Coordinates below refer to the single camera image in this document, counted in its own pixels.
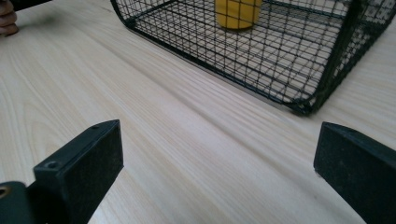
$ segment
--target finger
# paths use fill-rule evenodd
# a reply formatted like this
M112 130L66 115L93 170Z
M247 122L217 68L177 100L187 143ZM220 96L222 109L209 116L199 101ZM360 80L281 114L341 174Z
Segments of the finger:
M14 10L14 6L9 0L0 1L0 16L7 15Z
M7 15L0 16L0 26L7 26L15 23L17 14L15 12L8 13Z
M10 24L8 26L0 27L0 35L13 35L18 32L18 26L16 24Z

